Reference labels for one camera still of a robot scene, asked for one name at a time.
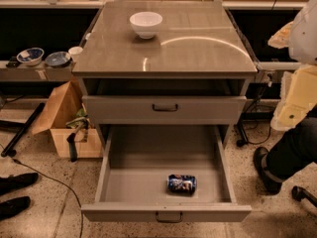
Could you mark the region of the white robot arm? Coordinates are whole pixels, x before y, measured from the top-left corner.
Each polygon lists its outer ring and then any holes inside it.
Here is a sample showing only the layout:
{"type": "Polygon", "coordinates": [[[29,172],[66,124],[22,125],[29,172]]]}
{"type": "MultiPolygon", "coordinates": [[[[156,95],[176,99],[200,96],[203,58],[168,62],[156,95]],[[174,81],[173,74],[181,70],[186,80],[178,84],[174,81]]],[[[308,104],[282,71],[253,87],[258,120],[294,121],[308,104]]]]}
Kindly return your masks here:
{"type": "Polygon", "coordinates": [[[277,49],[288,48],[289,56],[301,63],[281,80],[280,101],[270,126],[276,131],[296,127],[317,104],[317,0],[309,0],[294,20],[268,40],[277,49]]]}

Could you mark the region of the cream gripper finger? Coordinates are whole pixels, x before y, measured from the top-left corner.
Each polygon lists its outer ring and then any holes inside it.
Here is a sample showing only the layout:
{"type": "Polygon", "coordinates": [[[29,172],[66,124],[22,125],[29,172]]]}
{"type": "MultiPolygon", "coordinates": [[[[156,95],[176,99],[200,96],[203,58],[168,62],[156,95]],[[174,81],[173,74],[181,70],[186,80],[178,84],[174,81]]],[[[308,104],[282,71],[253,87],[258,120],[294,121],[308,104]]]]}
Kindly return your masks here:
{"type": "Polygon", "coordinates": [[[289,37],[290,37],[292,25],[293,25],[293,22],[289,22],[286,25],[284,25],[281,29],[279,29],[274,35],[272,35],[269,38],[269,40],[267,41],[267,44],[270,47],[273,47],[276,49],[287,48],[289,44],[289,37]]]}
{"type": "Polygon", "coordinates": [[[317,105],[317,66],[303,65],[295,72],[286,71],[281,79],[280,101],[270,127],[287,131],[296,127],[317,105]]]}

